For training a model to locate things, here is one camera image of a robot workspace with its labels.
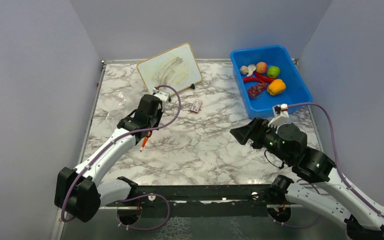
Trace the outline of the clear zip bag orange zipper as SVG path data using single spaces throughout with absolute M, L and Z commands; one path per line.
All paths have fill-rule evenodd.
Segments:
M 159 100 L 154 95 L 145 94 L 141 97 L 138 107 L 126 117 L 122 118 L 116 127 L 129 132 L 149 129 L 155 124 L 155 116 L 159 107 Z

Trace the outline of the red grape bunch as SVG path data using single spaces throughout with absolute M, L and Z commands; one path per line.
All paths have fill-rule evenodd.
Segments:
M 266 82 L 259 82 L 255 85 L 252 85 L 246 90 L 247 95 L 251 99 L 258 98 L 268 87 Z

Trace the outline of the yellow bell pepper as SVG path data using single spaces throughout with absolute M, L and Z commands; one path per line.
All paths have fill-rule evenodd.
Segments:
M 277 78 L 275 79 L 271 84 L 267 87 L 267 92 L 271 96 L 276 96 L 281 93 L 283 93 L 286 90 L 286 84 L 283 82 L 282 79 Z

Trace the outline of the garlic bulb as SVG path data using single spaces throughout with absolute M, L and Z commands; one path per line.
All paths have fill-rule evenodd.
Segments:
M 243 65 L 239 68 L 240 74 L 241 75 L 247 75 L 249 73 L 249 69 L 247 66 Z

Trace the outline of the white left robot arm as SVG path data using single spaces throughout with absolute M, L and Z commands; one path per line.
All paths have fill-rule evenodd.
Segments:
M 57 175 L 54 204 L 82 222 L 88 222 L 98 209 L 113 202 L 115 194 L 124 205 L 137 200 L 137 191 L 128 182 L 101 184 L 110 168 L 156 128 L 165 104 L 171 100 L 164 91 L 145 94 L 137 109 L 122 118 L 106 142 L 87 160 L 73 169 L 64 167 Z

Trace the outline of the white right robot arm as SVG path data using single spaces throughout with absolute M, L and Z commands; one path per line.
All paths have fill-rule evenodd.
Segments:
M 323 189 L 331 198 L 305 190 L 297 182 L 278 175 L 265 194 L 272 202 L 292 202 L 344 225 L 352 240 L 384 240 L 384 206 L 340 177 L 337 165 L 325 153 L 307 145 L 307 135 L 295 124 L 270 126 L 254 118 L 230 133 L 239 144 L 251 140 L 254 149 L 266 149 L 291 168 L 299 178 Z

